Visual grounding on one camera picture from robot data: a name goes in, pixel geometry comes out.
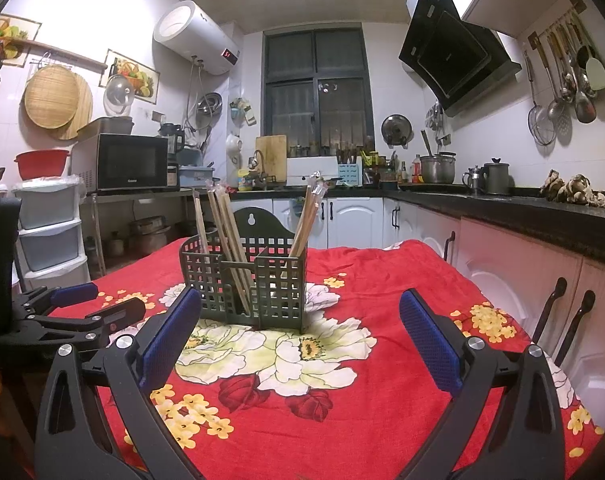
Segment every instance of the metal screw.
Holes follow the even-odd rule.
[[[118,348],[129,348],[134,342],[134,338],[130,335],[122,335],[116,339],[116,346]]]
[[[480,337],[470,337],[467,340],[467,343],[474,350],[481,350],[485,348],[485,342]]]
[[[538,345],[529,345],[527,351],[529,352],[529,355],[533,357],[540,357],[543,355],[543,350]]]
[[[71,353],[71,345],[64,344],[60,348],[58,348],[58,355],[65,356]]]

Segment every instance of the cutting board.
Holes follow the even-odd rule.
[[[59,65],[41,68],[25,89],[25,110],[41,128],[56,129],[71,121],[78,109],[78,84],[71,70]]]
[[[262,170],[268,175],[274,175],[276,182],[287,181],[287,136],[271,135],[258,137],[256,149],[264,156]]]
[[[78,110],[70,123],[58,128],[49,130],[49,134],[55,139],[70,140],[78,137],[78,130],[87,126],[91,121],[91,115],[94,111],[94,97],[91,94],[91,88],[82,75],[74,74],[78,84]]]

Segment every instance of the utensil holder basket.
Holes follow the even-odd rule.
[[[294,233],[264,209],[247,207],[234,216],[247,264],[227,261],[217,231],[206,235],[209,254],[202,252],[199,235],[187,239],[180,248],[185,285],[201,291],[201,317],[259,330],[285,328],[300,332],[307,247],[301,256],[289,256]],[[249,315],[242,308],[231,269],[249,269],[254,279]]]

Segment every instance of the black countertop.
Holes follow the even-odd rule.
[[[605,209],[548,202],[537,190],[515,188],[515,196],[471,195],[463,186],[422,185],[411,190],[332,189],[327,198],[381,197],[411,203],[455,218],[467,217],[543,240],[605,263]],[[305,189],[233,193],[232,200],[295,198]]]

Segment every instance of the wall picture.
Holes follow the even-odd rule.
[[[105,87],[109,79],[111,67],[116,61],[117,73],[124,75],[132,84],[135,90],[135,96],[142,101],[156,104],[158,94],[158,82],[160,73],[153,68],[138,63],[130,57],[123,56],[118,52],[109,49],[106,53],[105,63],[108,68],[100,77],[100,86]]]
[[[5,44],[4,65],[19,66],[21,68],[25,66],[29,47],[13,43],[10,38],[33,41],[36,39],[41,25],[42,23],[26,18],[19,18],[18,16],[11,16],[10,14],[0,15],[0,40]]]

